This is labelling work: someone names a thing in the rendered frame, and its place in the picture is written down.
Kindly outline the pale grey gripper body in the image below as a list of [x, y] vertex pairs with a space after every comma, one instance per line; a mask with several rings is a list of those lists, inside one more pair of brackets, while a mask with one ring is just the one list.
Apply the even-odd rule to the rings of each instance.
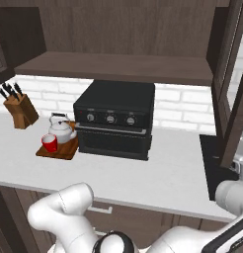
[[243, 181], [243, 156], [235, 156], [231, 164], [231, 169], [239, 174], [239, 180]]

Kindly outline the black hob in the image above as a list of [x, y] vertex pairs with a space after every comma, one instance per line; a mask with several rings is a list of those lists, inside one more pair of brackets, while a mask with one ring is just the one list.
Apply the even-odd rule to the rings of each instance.
[[219, 165], [219, 148], [215, 135], [201, 134], [200, 143], [208, 198], [214, 201], [217, 186], [226, 180], [237, 181], [239, 175], [229, 168]]

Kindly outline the dark wood drawer front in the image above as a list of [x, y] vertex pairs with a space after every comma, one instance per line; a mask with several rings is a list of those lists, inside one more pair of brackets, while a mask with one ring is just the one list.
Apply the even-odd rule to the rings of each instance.
[[161, 230], [162, 213], [94, 201], [92, 207], [107, 209], [113, 207], [112, 214], [86, 210], [85, 216], [98, 232], [118, 230], [130, 238], [156, 239]]

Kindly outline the dark wood wall cabinet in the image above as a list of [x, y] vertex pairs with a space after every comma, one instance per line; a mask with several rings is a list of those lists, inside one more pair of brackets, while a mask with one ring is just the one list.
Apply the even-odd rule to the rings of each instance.
[[208, 86], [230, 0], [37, 0], [46, 52], [18, 74]]

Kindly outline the dark wood glazed cabinet door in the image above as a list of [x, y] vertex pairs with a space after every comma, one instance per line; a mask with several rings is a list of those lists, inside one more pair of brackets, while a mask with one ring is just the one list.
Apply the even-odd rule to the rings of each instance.
[[216, 130], [216, 161], [228, 168], [243, 131], [243, 75], [229, 102], [231, 78], [243, 36], [243, 0], [216, 0], [206, 60], [212, 71], [211, 95]]

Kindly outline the wooden tray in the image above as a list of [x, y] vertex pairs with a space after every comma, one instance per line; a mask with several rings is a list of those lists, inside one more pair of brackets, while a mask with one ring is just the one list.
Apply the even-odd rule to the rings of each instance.
[[37, 151], [36, 156], [71, 160], [78, 149], [78, 137], [70, 139], [66, 143], [58, 143], [55, 152], [48, 152], [43, 146]]

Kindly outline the red mug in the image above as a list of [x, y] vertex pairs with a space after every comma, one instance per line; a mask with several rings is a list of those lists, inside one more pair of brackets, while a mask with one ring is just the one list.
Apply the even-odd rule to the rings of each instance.
[[42, 146], [48, 152], [55, 152], [57, 150], [57, 138], [55, 134], [48, 133], [41, 138]]

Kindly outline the white kettle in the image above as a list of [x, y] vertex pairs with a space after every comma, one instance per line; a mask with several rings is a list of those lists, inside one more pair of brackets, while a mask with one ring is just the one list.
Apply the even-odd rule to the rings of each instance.
[[71, 139], [74, 139], [77, 135], [77, 132], [72, 129], [72, 126], [65, 121], [58, 121], [54, 123], [52, 121], [54, 117], [66, 118], [67, 120], [69, 120], [69, 118], [66, 114], [61, 113], [52, 113], [49, 117], [50, 127], [48, 129], [48, 132], [56, 136], [57, 142], [59, 144], [63, 144], [70, 141]]

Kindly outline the wooden knife block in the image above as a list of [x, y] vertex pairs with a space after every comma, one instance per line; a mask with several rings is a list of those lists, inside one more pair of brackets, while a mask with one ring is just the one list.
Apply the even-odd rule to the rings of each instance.
[[3, 105], [13, 117], [14, 128], [26, 129], [39, 119], [39, 114], [27, 94], [24, 94], [20, 100], [9, 96]]

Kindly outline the black toaster oven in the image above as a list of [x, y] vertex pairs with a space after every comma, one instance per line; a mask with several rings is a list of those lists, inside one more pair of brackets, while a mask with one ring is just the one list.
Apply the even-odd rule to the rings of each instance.
[[[95, 80], [73, 104], [75, 124], [123, 130], [146, 129], [147, 134], [76, 129], [83, 153], [146, 160], [152, 141], [155, 85], [141, 82]], [[87, 115], [93, 114], [92, 122]], [[115, 122], [108, 123], [107, 116]], [[134, 125], [126, 119], [132, 117]]]

